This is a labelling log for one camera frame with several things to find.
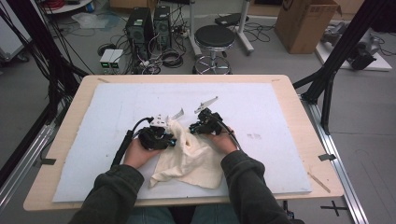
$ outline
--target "table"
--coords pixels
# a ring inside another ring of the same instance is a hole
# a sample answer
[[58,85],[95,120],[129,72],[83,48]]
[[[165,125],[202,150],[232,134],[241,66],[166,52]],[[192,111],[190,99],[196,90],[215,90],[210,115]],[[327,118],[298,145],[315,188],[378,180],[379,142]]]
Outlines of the table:
[[58,14],[58,13],[64,13],[64,12],[68,12],[71,10],[75,10],[75,9],[78,9],[81,7],[85,7],[88,4],[92,4],[92,0],[80,0],[80,3],[77,5],[64,5],[63,7],[58,8],[58,9],[54,9],[54,10],[46,9],[46,11],[49,14]]
[[[308,194],[276,195],[277,200],[340,197],[343,187],[329,161],[318,156],[325,154],[324,148],[306,115],[288,77],[282,75],[157,75],[157,76],[88,76],[78,89],[73,103],[64,118],[47,158],[56,159],[54,165],[43,165],[24,202],[28,211],[80,208],[82,203],[53,203],[52,197],[58,186],[64,161],[77,135],[85,111],[90,105],[95,88],[99,83],[271,83],[276,98],[284,113],[290,133],[298,148],[313,191]],[[228,198],[188,198],[138,201],[136,205],[167,205],[193,203],[227,203]]]

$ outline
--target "human arm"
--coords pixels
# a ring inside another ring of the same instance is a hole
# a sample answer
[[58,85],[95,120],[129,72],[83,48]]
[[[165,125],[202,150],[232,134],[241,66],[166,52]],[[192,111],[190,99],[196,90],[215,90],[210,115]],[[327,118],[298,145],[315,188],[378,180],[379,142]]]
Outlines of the human arm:
[[145,150],[134,139],[123,165],[115,165],[96,177],[93,189],[69,223],[125,223],[144,181],[137,169],[160,152]]
[[237,150],[227,133],[207,135],[226,154],[221,167],[226,176],[230,201],[241,223],[290,223],[265,184],[264,165]]

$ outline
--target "metal stool base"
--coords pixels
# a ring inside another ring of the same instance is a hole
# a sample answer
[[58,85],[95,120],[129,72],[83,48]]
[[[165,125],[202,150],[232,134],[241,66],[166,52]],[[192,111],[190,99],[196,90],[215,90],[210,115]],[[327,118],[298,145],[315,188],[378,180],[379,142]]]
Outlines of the metal stool base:
[[203,56],[195,62],[193,72],[200,75],[230,75],[231,66],[222,57]]

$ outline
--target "black metal pole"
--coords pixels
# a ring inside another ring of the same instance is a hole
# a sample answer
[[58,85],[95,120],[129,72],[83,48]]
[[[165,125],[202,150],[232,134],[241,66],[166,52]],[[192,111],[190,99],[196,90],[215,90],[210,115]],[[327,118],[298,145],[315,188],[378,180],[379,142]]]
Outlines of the black metal pole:
[[302,94],[303,100],[310,104],[315,104],[325,91],[320,123],[326,134],[330,134],[328,125],[334,77],[371,24],[381,14],[388,1],[365,0],[323,66],[313,75],[293,84],[297,89],[312,82],[308,91]]

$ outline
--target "stool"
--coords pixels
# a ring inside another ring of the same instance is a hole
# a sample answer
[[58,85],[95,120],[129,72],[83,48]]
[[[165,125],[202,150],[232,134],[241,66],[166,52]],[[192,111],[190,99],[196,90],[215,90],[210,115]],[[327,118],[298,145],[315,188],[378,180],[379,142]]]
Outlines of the stool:
[[210,74],[216,75],[230,75],[231,67],[230,64],[223,57],[216,56],[217,51],[222,51],[225,57],[224,50],[229,49],[235,41],[235,35],[233,31],[226,27],[219,25],[207,25],[199,28],[195,32],[195,43],[200,48],[208,49],[210,56],[203,56],[199,58],[192,72],[194,74]]

